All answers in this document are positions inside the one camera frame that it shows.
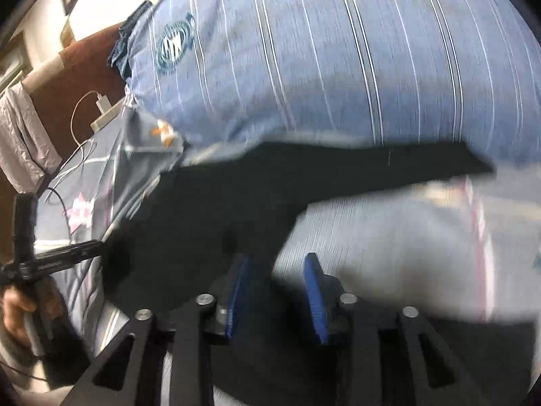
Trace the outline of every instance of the white cloth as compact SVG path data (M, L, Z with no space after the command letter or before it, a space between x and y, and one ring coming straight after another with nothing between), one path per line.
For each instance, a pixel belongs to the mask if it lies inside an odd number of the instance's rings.
M0 166L19 193L35 192L62 159L21 83L0 98Z

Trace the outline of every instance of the white power adapter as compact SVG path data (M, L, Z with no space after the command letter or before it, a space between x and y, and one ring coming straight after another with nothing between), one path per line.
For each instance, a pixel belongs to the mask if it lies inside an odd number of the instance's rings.
M96 105L99 109L99 112L104 115L111 109L111 102L109 102L109 99L107 99L107 96L102 96L98 93L98 100L96 101Z

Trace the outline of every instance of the black cable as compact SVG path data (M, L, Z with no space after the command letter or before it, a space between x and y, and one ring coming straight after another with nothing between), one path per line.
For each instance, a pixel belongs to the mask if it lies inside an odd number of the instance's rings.
M62 200L62 197L60 197L60 194L56 191L55 188L51 188L51 187L47 187L45 188L45 190L49 190L51 191L52 193L54 193L58 199L60 200L60 204L62 205L62 208L64 209L64 217L66 218L66 226L68 228L68 239L69 239L69 244L71 244L71 230L69 228L69 217L68 217L68 210L66 209L66 205L64 204L64 200Z
M22 376L25 376L25 377L28 377L28 378L33 378L34 380L39 380L40 382L46 382L47 381L46 378L31 376L30 374L27 374L27 373L24 373L23 371L15 369L14 367L8 365L6 362L3 362L1 360L0 360L0 365L5 366L6 368L9 368L10 370L12 370L12 371L14 371L14 372L16 372L18 374L21 374Z

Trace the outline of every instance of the pink star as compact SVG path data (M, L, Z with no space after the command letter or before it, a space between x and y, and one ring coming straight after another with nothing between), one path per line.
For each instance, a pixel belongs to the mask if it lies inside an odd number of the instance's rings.
M69 218L70 233L74 233L79 229L80 225L85 225L87 228L92 227L92 214L94 211L94 199L85 201L82 192L79 192L79 197L73 201L71 209L66 211Z

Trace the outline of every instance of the embroidered logo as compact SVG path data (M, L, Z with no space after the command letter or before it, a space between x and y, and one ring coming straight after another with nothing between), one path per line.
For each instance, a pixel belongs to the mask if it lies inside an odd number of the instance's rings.
M162 145L168 148L171 145L171 142L174 141L177 133L171 125L169 125L165 120L158 119L158 126L152 128L150 131L151 136L160 136Z
M177 65L188 48L193 46L195 19L186 14L186 20L168 24L163 29L156 56L162 73L170 72Z
M71 209L66 211L70 233L74 233L81 225L88 229L92 227L92 214L94 212L94 199L85 201L85 197L79 192L79 197L74 199Z

